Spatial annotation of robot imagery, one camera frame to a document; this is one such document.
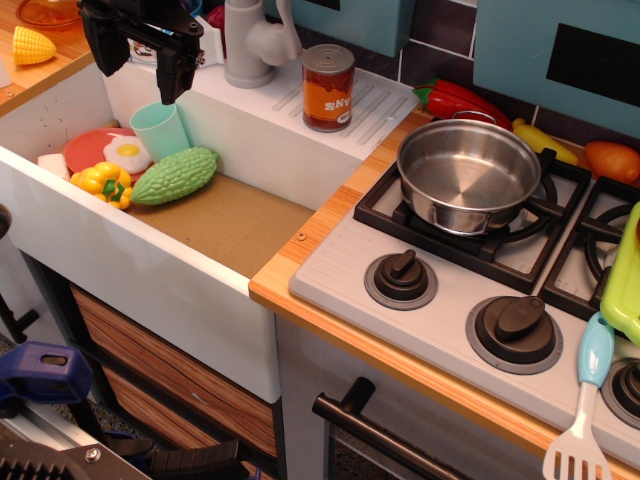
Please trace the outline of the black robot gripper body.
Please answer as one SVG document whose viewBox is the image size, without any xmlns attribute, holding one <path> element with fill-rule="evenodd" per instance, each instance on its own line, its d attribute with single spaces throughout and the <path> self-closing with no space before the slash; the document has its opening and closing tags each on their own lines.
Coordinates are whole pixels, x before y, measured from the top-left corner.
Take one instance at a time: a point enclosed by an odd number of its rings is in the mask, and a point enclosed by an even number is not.
<svg viewBox="0 0 640 480">
<path fill-rule="evenodd" d="M 160 50 L 164 46 L 186 49 L 198 45 L 203 28 L 178 0 L 79 1 L 82 19 L 111 21 L 128 39 Z"/>
</svg>

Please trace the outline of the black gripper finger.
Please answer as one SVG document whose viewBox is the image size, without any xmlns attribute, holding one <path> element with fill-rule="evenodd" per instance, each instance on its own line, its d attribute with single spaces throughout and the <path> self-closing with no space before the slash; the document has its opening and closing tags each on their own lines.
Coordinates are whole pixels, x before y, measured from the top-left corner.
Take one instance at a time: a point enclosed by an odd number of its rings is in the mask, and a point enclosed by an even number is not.
<svg viewBox="0 0 640 480">
<path fill-rule="evenodd" d="M 199 46 L 164 46 L 156 53 L 156 80 L 161 102 L 171 105 L 193 84 L 199 68 Z"/>
<path fill-rule="evenodd" d="M 107 77 L 113 75 L 129 61 L 129 43 L 111 21 L 83 18 L 85 37 L 95 63 Z"/>
</svg>

